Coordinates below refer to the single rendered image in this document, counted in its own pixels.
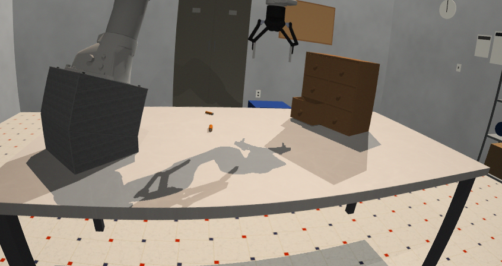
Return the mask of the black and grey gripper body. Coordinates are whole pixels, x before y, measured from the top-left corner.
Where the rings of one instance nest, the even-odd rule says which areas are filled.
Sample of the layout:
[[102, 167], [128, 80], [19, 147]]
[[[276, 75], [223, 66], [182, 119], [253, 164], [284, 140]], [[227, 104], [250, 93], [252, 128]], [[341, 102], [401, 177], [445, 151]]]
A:
[[269, 31], [277, 31], [280, 29], [277, 27], [277, 23], [283, 28], [285, 26], [285, 7], [268, 5], [266, 10], [266, 20], [265, 25], [268, 26], [270, 23], [273, 25], [268, 29]]

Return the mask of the dark brown chest of drawers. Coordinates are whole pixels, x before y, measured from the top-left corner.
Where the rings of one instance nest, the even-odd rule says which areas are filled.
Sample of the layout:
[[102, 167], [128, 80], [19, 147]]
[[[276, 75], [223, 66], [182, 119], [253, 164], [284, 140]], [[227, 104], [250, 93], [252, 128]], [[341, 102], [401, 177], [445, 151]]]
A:
[[[307, 61], [308, 54], [320, 55], [321, 53], [306, 52], [306, 61]], [[305, 72], [306, 72], [306, 61], [305, 61], [305, 67], [304, 67], [304, 78], [306, 77], [306, 75], [309, 75], [309, 76], [313, 76], [313, 77], [317, 77], [317, 78], [322, 78], [322, 79], [328, 80], [328, 87], [327, 87], [325, 102], [321, 101], [321, 100], [318, 100], [318, 99], [314, 99], [314, 98], [309, 97], [309, 96], [303, 95], [304, 78], [303, 78], [303, 88], [302, 88], [302, 94], [301, 94], [301, 96], [302, 97], [308, 97], [310, 99], [314, 99], [314, 100], [317, 100], [317, 101], [325, 103], [325, 108], [324, 108], [324, 113], [323, 113], [323, 121], [324, 121], [324, 117], [325, 117], [326, 105], [332, 105], [332, 106], [335, 106], [335, 107], [338, 107], [338, 108], [341, 108], [341, 109], [344, 109], [344, 110], [352, 112], [348, 134], [345, 134], [343, 132], [340, 132], [340, 131], [337, 131], [337, 130], [335, 130], [333, 128], [325, 126], [323, 124], [323, 121], [322, 121], [322, 124], [320, 124], [320, 125], [325, 126], [325, 127], [329, 128], [329, 129], [332, 129], [334, 131], [340, 132], [340, 133], [342, 133], [344, 135], [347, 135], [347, 136], [352, 136], [352, 135], [360, 134], [360, 133], [363, 133], [363, 132], [368, 132], [369, 131], [369, 127], [370, 127], [370, 122], [371, 122], [371, 116], [372, 116], [372, 112], [373, 112], [374, 99], [375, 99], [375, 95], [376, 95], [377, 80], [378, 80], [378, 76], [379, 76], [380, 64], [373, 63], [373, 62], [368, 63], [367, 61], [362, 61], [362, 62], [355, 61], [355, 62], [359, 62], [359, 67], [358, 67], [357, 84], [356, 84], [356, 86], [354, 86], [354, 85], [351, 85], [351, 84], [346, 84], [346, 83], [342, 83], [342, 82], [339, 82], [339, 81], [330, 80], [331, 64], [332, 64], [332, 59], [333, 58], [336, 58], [336, 59], [345, 59], [345, 60], [349, 60], [349, 61], [353, 61], [353, 60], [357, 60], [357, 59], [352, 59], [352, 58], [347, 59], [347, 58], [342, 57], [342, 56], [340, 56], [340, 57], [334, 57], [333, 55], [331, 55], [329, 57], [331, 57], [331, 62], [330, 62], [329, 78], [328, 79], [327, 78], [318, 77], [318, 76], [315, 76], [315, 75], [305, 74]], [[354, 104], [353, 104], [352, 110], [348, 110], [348, 109], [345, 109], [343, 107], [339, 107], [339, 106], [336, 106], [334, 104], [327, 103], [328, 88], [329, 88], [329, 82], [330, 81], [334, 81], [336, 83], [341, 83], [341, 84], [345, 84], [345, 85], [348, 85], [348, 86], [356, 87], [356, 89], [355, 89], [355, 96], [354, 96]]]

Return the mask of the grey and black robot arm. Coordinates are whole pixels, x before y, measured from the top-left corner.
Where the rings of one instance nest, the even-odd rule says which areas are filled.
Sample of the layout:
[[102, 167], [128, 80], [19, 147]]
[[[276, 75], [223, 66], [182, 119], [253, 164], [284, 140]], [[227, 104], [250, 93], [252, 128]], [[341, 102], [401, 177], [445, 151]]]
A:
[[[137, 38], [150, 0], [115, 0], [105, 33], [65, 69], [130, 84]], [[71, 66], [71, 67], [70, 67]]]

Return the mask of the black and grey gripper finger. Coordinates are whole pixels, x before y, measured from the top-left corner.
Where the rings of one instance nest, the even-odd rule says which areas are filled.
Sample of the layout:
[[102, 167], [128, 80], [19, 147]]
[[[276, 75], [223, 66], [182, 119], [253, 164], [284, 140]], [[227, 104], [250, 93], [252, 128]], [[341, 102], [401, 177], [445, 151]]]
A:
[[283, 30], [283, 28], [280, 26], [279, 23], [277, 23], [277, 27], [280, 29], [280, 31], [282, 32], [282, 34], [284, 35], [284, 37], [287, 39], [287, 41], [289, 42], [289, 44], [291, 45], [290, 46], [290, 55], [289, 55], [289, 62], [291, 62], [291, 54], [293, 54], [293, 49], [294, 49], [294, 46], [298, 45], [298, 41], [296, 39], [296, 36], [294, 34], [294, 31], [293, 31], [293, 28], [292, 28], [292, 23], [289, 22], [289, 23], [285, 23], [285, 25], [290, 29], [290, 32], [291, 32], [291, 35], [293, 37], [293, 40], [294, 40], [294, 43], [290, 40], [290, 38], [287, 36], [287, 34], [285, 33], [285, 31]]
[[249, 36], [248, 40], [252, 42], [252, 50], [253, 50], [253, 55], [252, 58], [255, 58], [255, 49], [256, 49], [256, 41], [266, 32], [268, 29], [273, 25], [273, 23], [270, 23], [267, 27], [265, 27], [254, 39], [252, 39], [257, 32], [258, 28], [260, 25], [262, 25], [265, 21], [258, 19], [258, 23], [254, 30], [252, 31], [251, 35]]

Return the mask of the brown wooden drawer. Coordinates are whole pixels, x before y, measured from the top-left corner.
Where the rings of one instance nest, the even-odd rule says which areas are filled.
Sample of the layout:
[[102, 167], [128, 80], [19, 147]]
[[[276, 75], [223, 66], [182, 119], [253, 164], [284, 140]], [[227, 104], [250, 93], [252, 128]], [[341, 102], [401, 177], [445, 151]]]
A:
[[329, 82], [327, 103], [352, 110], [354, 104], [355, 87]]
[[325, 103], [308, 97], [294, 97], [290, 117], [309, 125], [320, 125], [323, 121]]
[[352, 112], [327, 104], [323, 124], [337, 131], [348, 134], [351, 115]]
[[331, 57], [308, 54], [305, 74], [315, 75], [322, 78], [329, 78]]
[[304, 78], [303, 95], [325, 102], [327, 87], [328, 80], [307, 75]]
[[[359, 62], [344, 59], [332, 59], [330, 80], [356, 86]], [[339, 72], [340, 71], [340, 72]]]

